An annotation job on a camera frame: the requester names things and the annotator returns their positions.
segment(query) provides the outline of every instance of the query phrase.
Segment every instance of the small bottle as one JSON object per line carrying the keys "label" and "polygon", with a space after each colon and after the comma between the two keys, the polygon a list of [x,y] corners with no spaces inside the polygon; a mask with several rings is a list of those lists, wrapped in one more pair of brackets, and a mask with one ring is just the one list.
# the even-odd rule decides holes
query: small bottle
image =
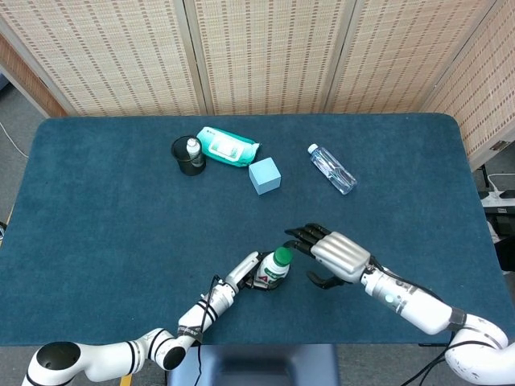
{"label": "small bottle", "polygon": [[307,152],[311,154],[311,161],[342,195],[346,195],[356,186],[356,179],[325,147],[319,147],[314,143],[307,148]]}
{"label": "small bottle", "polygon": [[202,166],[204,165],[204,160],[202,157],[198,157],[200,154],[200,143],[195,138],[189,138],[186,144],[186,151],[192,160],[193,166]]}
{"label": "small bottle", "polygon": [[277,248],[263,259],[254,280],[269,287],[273,286],[277,280],[283,279],[288,274],[291,258],[292,254],[288,248]]}

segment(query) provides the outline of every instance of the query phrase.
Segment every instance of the blue cube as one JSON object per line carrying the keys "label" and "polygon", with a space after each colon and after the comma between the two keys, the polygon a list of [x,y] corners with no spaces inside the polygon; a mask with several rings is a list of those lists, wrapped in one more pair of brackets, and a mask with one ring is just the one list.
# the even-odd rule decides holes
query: blue cube
{"label": "blue cube", "polygon": [[270,157],[249,166],[249,176],[259,195],[281,185],[281,174]]}

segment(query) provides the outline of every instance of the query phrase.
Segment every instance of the teal package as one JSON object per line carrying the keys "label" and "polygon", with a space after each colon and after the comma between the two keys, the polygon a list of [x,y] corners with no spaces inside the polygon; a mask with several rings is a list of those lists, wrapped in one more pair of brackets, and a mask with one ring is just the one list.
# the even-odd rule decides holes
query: teal package
{"label": "teal package", "polygon": [[202,143],[202,153],[217,161],[239,167],[250,165],[260,146],[251,139],[208,126],[196,137]]}

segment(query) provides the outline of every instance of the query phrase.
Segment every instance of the black cable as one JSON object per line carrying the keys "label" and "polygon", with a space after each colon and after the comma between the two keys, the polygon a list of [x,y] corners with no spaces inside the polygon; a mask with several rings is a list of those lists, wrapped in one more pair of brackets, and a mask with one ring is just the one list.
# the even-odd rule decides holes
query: black cable
{"label": "black cable", "polygon": [[389,270],[385,269],[385,267],[383,267],[381,265],[381,263],[379,263],[379,261],[377,261],[376,257],[374,256],[371,256],[370,257],[370,261],[372,262],[372,264],[374,264],[377,269],[379,269],[381,272],[383,272],[384,274],[392,277],[393,279],[395,280],[400,280],[400,281],[404,281],[405,283],[409,284],[409,285],[412,285],[413,287],[418,287],[420,288],[422,291],[428,293],[429,295],[431,295],[433,298],[437,298],[438,300],[440,300],[441,302],[443,302],[442,298],[440,296],[438,296],[437,294],[435,294],[433,291],[431,291],[430,289],[424,287],[423,285],[419,285],[417,283],[415,283],[414,281],[410,281],[408,279],[405,279],[404,277],[400,277],[398,275],[396,275],[395,273],[393,272],[390,272]]}
{"label": "black cable", "polygon": [[[208,308],[211,304],[211,295],[212,289],[215,287],[217,281],[220,280],[218,275],[215,275],[211,279],[211,285],[209,286],[208,299],[206,300],[206,307],[204,308],[204,314],[202,315],[202,323],[200,324],[200,336],[202,336],[204,332],[204,323],[206,321],[206,315],[208,313]],[[202,347],[202,342],[199,342],[199,350],[197,351],[197,359],[199,360],[199,375],[196,377],[195,386],[199,383],[200,377],[202,376],[202,359],[200,358],[200,348]]]}
{"label": "black cable", "polygon": [[427,371],[428,369],[430,368],[433,368],[434,366],[436,366],[436,364],[443,358],[443,356],[445,355],[445,353],[449,350],[451,350],[452,348],[456,348],[456,347],[459,347],[459,346],[464,346],[466,344],[479,344],[481,346],[488,346],[488,347],[491,347],[491,348],[494,348],[492,345],[488,344],[488,343],[485,343],[485,342],[481,342],[479,340],[466,340],[464,342],[460,342],[460,343],[457,343],[457,344],[453,344],[452,346],[447,346],[445,348],[445,350],[443,350],[442,352],[440,352],[436,358],[434,358],[433,360],[431,360],[426,366],[424,366],[422,368],[422,370],[420,370],[417,374],[415,374],[414,376],[412,376],[411,378],[409,378],[406,382],[404,382],[401,386],[407,386],[408,384],[410,384],[411,382],[413,382],[414,380],[416,380],[417,378],[419,378],[425,371]]}
{"label": "black cable", "polygon": [[440,359],[440,360],[434,362],[431,365],[431,367],[426,370],[426,373],[424,374],[424,376],[420,380],[420,383],[418,384],[418,386],[422,386],[422,384],[424,383],[424,380],[426,380],[426,378],[429,375],[429,373],[431,372],[431,370],[433,370],[437,365],[441,364],[442,362],[445,362],[445,359]]}

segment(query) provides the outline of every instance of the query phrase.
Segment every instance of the pen holder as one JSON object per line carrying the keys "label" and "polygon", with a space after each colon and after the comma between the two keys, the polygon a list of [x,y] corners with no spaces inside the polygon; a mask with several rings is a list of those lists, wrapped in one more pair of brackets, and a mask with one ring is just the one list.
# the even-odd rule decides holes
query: pen holder
{"label": "pen holder", "polygon": [[[199,153],[194,157],[187,152],[187,140],[192,138],[198,141],[200,146]],[[198,175],[202,173],[202,170],[206,167],[205,156],[202,153],[202,144],[193,135],[185,135],[184,137],[177,138],[171,144],[170,152],[177,160],[180,171],[185,175]]]}

